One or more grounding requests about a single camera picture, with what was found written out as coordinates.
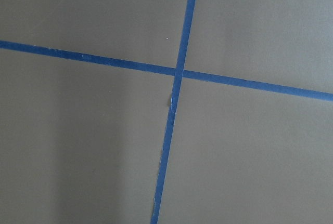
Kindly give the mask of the blue tape strip lengthwise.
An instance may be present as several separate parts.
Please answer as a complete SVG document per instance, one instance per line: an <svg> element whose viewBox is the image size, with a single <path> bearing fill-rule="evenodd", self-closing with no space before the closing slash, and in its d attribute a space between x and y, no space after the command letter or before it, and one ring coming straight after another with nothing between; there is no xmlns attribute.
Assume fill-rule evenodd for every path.
<svg viewBox="0 0 333 224"><path fill-rule="evenodd" d="M168 111L167 122L165 126L164 140L160 157L159 171L156 182L154 205L150 218L150 223L158 223L161 201L163 196L163 189L165 177L167 173L168 160L170 155L172 136L174 131L174 124L176 119L177 106L181 91L181 84L183 79L184 67L186 62L186 55L188 43L191 32L191 25L195 10L196 0L187 0L186 10L184 15L184 22L182 28L182 36L178 50L177 63L175 67L173 86L171 91L170 107Z"/></svg>

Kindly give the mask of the blue tape strip crosswise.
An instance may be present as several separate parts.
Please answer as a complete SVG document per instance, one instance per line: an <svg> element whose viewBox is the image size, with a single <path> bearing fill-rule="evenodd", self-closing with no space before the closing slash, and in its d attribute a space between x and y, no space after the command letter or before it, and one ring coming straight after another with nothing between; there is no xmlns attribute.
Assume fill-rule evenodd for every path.
<svg viewBox="0 0 333 224"><path fill-rule="evenodd" d="M69 60L76 60L76 61L83 61L95 64L102 64L111 67L119 67L125 69L132 69L144 72L151 72L163 75L174 76L176 69L171 67L164 67L160 65L153 65L148 63L140 63L135 61L127 61L115 58L108 58L103 56L97 55L90 55L90 54L83 54L80 52L72 52L60 49L52 49L47 47L40 47L34 45L27 45L22 43L15 43L15 42L8 42L8 41L1 41L1 48L20 51L20 52L27 52L31 54L37 55L44 55L50 57L57 57ZM202 73L197 71L190 71L185 70L183 72L184 78L189 78L193 80L200 80L206 82L213 82L225 85L232 85L238 87L245 87L263 91L270 91L274 93L280 94L288 94L293 96L300 96L300 97L307 97L313 98L318 100L325 100L325 101L332 101L332 93L326 93L321 91L303 89L303 88L296 88L290 86L283 86L277 84L270 84L264 82L257 82L257 81L249 81L243 80L240 78L228 77L228 76L221 76L209 73Z"/></svg>

